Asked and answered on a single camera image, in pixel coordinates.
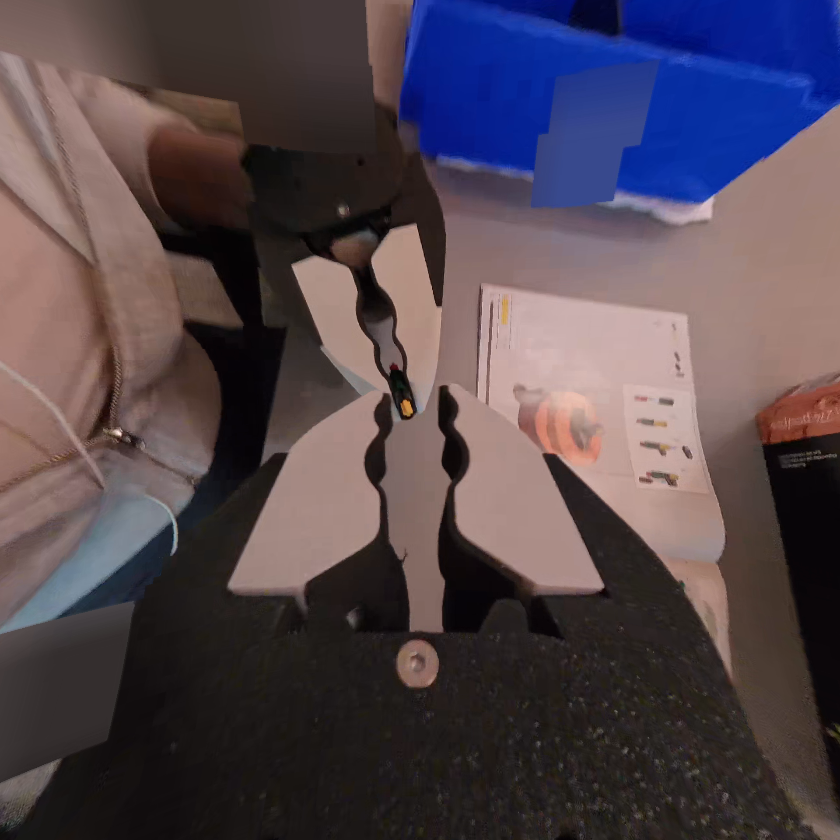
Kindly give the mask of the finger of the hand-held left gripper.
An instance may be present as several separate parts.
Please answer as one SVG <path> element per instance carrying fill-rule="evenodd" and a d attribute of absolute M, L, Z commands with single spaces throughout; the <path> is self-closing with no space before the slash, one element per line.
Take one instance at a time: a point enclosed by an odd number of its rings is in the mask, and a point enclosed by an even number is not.
<path fill-rule="evenodd" d="M 358 313 L 358 289 L 346 266 L 311 256 L 292 270 L 328 360 L 360 395 L 388 393 L 386 373 L 394 362 L 388 334 L 392 318 L 375 321 L 367 312 Z"/>
<path fill-rule="evenodd" d="M 416 224 L 392 228 L 371 258 L 373 276 L 392 304 L 394 358 L 425 410 L 438 367 L 442 309 L 436 303 Z"/>

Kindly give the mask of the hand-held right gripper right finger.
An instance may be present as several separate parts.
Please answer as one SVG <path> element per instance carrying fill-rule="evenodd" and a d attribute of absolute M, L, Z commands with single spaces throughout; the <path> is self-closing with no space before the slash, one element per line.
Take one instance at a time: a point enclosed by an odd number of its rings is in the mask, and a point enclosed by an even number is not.
<path fill-rule="evenodd" d="M 595 595 L 604 582 L 555 483 L 526 435 L 453 384 L 439 424 L 463 461 L 452 479 L 455 536 L 525 595 Z"/>

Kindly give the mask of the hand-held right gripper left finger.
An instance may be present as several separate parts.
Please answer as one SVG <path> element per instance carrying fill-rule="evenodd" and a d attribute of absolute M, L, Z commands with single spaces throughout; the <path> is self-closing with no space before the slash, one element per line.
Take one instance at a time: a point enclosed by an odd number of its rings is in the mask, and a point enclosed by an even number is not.
<path fill-rule="evenodd" d="M 290 597 L 362 625 L 407 625 L 403 562 L 382 491 L 392 399 L 370 392 L 291 448 L 228 581 L 237 595 Z"/>

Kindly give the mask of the small black yellow toy pin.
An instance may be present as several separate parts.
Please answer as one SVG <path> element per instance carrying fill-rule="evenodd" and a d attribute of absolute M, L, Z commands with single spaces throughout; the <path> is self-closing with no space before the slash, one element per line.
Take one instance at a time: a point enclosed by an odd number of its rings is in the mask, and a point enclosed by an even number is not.
<path fill-rule="evenodd" d="M 413 388 L 404 369 L 392 363 L 387 372 L 387 382 L 398 416 L 406 421 L 417 414 Z"/>

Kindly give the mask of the person's left forearm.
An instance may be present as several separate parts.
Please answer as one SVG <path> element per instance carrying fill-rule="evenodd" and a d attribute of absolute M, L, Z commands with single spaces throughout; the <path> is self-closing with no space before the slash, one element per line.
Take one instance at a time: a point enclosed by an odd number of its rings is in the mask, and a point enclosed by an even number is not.
<path fill-rule="evenodd" d="M 245 152 L 245 142 L 232 135 L 156 130 L 148 142 L 150 178 L 167 216 L 191 230 L 246 231 L 251 187 Z"/>

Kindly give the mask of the grey desk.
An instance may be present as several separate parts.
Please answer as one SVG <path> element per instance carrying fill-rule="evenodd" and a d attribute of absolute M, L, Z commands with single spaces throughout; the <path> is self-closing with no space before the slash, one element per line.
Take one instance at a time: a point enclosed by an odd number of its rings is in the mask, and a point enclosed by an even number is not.
<path fill-rule="evenodd" d="M 531 209 L 525 182 L 427 168 L 447 229 L 439 382 L 475 388 L 483 281 L 688 315 L 727 534 L 734 683 L 821 838 L 838 838 L 838 816 L 754 416 L 838 370 L 838 142 L 836 109 L 731 183 L 709 223 L 686 227 L 598 206 Z"/>

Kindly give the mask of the open instruction booklet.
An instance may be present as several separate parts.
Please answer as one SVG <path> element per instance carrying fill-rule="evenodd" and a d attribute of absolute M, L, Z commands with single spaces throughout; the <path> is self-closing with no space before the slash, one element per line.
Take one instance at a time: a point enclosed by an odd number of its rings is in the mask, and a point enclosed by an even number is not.
<path fill-rule="evenodd" d="M 730 674 L 726 531 L 700 441 L 687 315 L 484 284 L 476 390 L 666 564 Z"/>

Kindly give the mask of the blue plastic storage bin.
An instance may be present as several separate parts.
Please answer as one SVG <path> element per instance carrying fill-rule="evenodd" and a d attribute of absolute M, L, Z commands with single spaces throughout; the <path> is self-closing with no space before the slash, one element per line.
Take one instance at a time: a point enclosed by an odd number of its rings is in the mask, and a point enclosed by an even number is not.
<path fill-rule="evenodd" d="M 621 32 L 574 2 L 415 2 L 400 100 L 421 150 L 533 172 L 556 77 L 658 61 L 617 189 L 702 204 L 838 106 L 838 2 L 620 2 Z"/>

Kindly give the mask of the person in beige hoodie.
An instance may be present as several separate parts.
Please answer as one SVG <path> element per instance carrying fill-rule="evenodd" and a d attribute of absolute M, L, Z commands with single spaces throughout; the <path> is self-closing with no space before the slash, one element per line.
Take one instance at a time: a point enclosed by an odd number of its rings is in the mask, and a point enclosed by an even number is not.
<path fill-rule="evenodd" d="M 217 374 L 165 251 L 148 142 L 205 133 L 105 77 L 2 52 L 2 632 L 77 604 L 189 506 L 214 459 Z"/>

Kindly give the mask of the black box with orange top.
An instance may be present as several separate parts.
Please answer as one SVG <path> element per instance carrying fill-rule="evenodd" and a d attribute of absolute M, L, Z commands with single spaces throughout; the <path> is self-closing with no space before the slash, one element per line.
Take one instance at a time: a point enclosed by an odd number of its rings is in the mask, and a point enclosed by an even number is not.
<path fill-rule="evenodd" d="M 756 416 L 815 703 L 831 753 L 839 722 L 839 373 Z"/>

